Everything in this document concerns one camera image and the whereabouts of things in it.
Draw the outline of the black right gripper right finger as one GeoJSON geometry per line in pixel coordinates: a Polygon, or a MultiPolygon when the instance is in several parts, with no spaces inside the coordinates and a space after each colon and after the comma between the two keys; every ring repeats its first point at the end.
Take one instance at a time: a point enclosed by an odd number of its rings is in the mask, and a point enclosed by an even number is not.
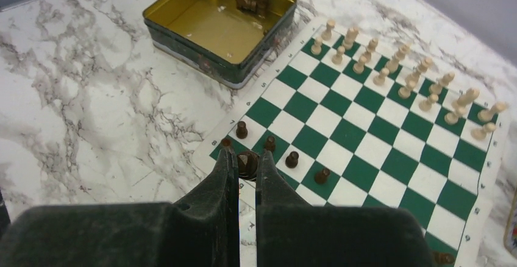
{"type": "Polygon", "coordinates": [[[255,188],[259,266],[433,266],[423,231],[406,210],[312,206],[264,151],[255,188]]]}

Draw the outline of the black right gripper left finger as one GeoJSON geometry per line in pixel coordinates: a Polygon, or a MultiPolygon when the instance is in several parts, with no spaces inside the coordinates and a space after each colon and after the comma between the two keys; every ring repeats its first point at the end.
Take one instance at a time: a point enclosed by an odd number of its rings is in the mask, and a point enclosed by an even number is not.
{"type": "Polygon", "coordinates": [[[239,266],[237,156],[174,203],[47,205],[1,239],[2,266],[239,266]]]}

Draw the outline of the dark brown pawn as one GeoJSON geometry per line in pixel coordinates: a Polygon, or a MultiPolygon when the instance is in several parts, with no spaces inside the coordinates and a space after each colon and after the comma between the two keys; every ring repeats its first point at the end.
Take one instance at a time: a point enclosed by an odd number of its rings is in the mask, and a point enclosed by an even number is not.
{"type": "Polygon", "coordinates": [[[330,176],[330,170],[328,168],[322,168],[314,175],[314,181],[317,184],[325,184],[330,176]]]}
{"type": "Polygon", "coordinates": [[[435,263],[439,266],[453,265],[455,263],[455,256],[451,253],[433,251],[432,255],[435,263]]]}
{"type": "Polygon", "coordinates": [[[298,162],[299,162],[299,153],[296,152],[296,151],[291,151],[287,155],[287,157],[285,159],[285,165],[288,168],[295,168],[295,167],[297,167],[298,162]]]}
{"type": "Polygon", "coordinates": [[[244,121],[237,122],[235,134],[236,134],[237,138],[239,138],[239,139],[244,139],[248,136],[247,125],[244,121]]]}

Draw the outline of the dark brown rook corner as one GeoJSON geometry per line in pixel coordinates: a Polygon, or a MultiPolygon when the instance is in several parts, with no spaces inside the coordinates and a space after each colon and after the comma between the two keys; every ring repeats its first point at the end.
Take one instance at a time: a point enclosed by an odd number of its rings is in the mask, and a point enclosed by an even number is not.
{"type": "Polygon", "coordinates": [[[220,146],[225,150],[230,149],[232,147],[232,140],[230,138],[223,138],[220,142],[220,146]]]}

